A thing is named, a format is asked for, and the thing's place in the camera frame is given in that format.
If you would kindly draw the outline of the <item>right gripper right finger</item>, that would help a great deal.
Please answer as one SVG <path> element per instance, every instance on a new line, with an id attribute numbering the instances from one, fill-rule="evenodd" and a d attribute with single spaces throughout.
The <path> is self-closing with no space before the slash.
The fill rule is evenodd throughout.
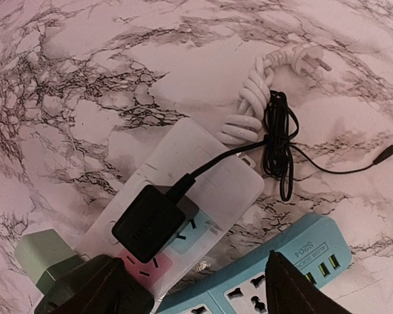
<path id="1" fill-rule="evenodd" d="M 350 314 L 318 290 L 280 252 L 269 253 L 265 284 L 267 309 L 271 314 Z"/>

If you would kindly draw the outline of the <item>teal power strip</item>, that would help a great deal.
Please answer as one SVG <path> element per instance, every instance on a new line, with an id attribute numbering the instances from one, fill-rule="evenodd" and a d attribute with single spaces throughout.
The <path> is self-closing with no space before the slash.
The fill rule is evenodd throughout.
<path id="1" fill-rule="evenodd" d="M 265 266 L 270 251 L 282 253 L 316 288 L 337 278 L 352 260 L 336 222 L 307 213 L 238 260 L 166 296 L 157 313 L 267 313 Z"/>

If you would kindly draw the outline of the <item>black power adapter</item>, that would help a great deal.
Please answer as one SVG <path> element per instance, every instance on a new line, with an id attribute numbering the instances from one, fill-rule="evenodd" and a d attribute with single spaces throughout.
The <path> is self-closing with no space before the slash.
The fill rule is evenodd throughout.
<path id="1" fill-rule="evenodd" d="M 199 212 L 187 196 L 172 203 L 166 197 L 168 190 L 145 185 L 111 229 L 113 237 L 143 264 L 169 246 Z"/>

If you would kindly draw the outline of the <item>white long power strip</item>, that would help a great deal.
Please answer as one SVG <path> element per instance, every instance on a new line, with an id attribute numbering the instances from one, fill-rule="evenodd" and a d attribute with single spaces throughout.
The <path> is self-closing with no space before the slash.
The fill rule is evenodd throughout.
<path id="1" fill-rule="evenodd" d="M 122 258 L 127 272 L 155 298 L 164 296 L 253 205 L 264 188 L 261 176 L 240 158 L 228 157 L 197 177 L 185 195 L 198 206 L 194 221 L 147 263 L 115 239 L 111 229 L 142 188 L 148 184 L 172 186 L 225 150 L 191 119 L 177 122 L 109 202 L 75 251 L 85 258 L 99 254 Z"/>

